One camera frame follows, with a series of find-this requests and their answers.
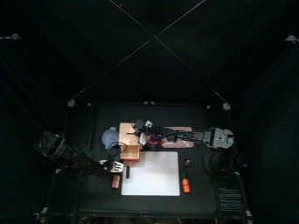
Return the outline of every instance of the wooden block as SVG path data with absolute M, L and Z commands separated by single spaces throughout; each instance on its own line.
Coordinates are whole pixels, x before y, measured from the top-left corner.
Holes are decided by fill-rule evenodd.
M 129 122 L 121 122 L 118 124 L 120 149 L 124 151 L 120 154 L 121 160 L 139 161 L 139 151 L 143 149 L 143 145 L 137 141 L 139 136 L 134 135 L 132 124 Z
M 129 122 L 118 124 L 118 142 L 125 145 L 139 145 L 139 136 L 134 135 L 134 129 Z

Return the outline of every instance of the orange object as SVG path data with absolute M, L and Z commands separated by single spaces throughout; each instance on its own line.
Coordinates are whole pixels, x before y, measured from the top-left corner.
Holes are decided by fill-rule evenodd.
M 184 193 L 189 193 L 191 192 L 189 180 L 187 178 L 184 178 L 181 180 L 181 189 L 183 189 Z

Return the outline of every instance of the table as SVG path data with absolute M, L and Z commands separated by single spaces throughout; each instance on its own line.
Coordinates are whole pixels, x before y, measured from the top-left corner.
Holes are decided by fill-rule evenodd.
M 229 112 L 220 105 L 155 105 L 143 104 L 110 104 L 100 103 L 88 108 L 88 118 L 76 113 L 68 119 L 65 135 L 68 143 L 80 144 L 93 160 L 108 159 L 105 147 L 100 141 L 101 134 L 109 127 L 118 127 L 120 123 L 129 123 L 133 118 L 149 120 L 153 126 L 161 127 L 191 127 L 193 131 L 204 131 L 211 127 L 232 130 Z M 203 155 L 207 147 L 196 143 L 192 148 L 157 147 L 156 151 L 177 152 L 179 170 L 184 168 L 183 159 L 191 158 L 191 167 L 187 168 L 191 182 L 191 193 L 183 193 L 180 185 L 180 196 L 124 196 L 121 187 L 110 188 L 113 174 L 102 171 L 98 175 L 84 175 L 80 177 L 80 185 L 73 197 L 73 217 L 165 217 L 188 219 L 213 219 L 216 216 L 217 203 L 215 201 L 215 180 L 203 169 Z

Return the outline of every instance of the small red item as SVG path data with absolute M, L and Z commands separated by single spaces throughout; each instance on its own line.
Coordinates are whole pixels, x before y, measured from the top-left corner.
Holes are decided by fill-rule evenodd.
M 112 188 L 117 188 L 118 187 L 118 180 L 120 180 L 120 176 L 118 175 L 113 175 Z

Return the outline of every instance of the black wall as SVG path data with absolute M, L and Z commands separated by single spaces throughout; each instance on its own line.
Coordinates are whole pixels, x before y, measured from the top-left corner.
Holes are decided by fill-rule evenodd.
M 0 37 L 22 38 L 0 39 L 0 219 L 42 208 L 52 168 L 32 142 L 61 131 L 65 102 L 90 86 L 76 100 L 221 103 L 216 91 L 247 155 L 251 212 L 297 222 L 299 44 L 284 42 L 297 1 L 207 0 L 160 35 L 199 1 L 120 4 L 125 12 L 110 1 L 0 3 Z

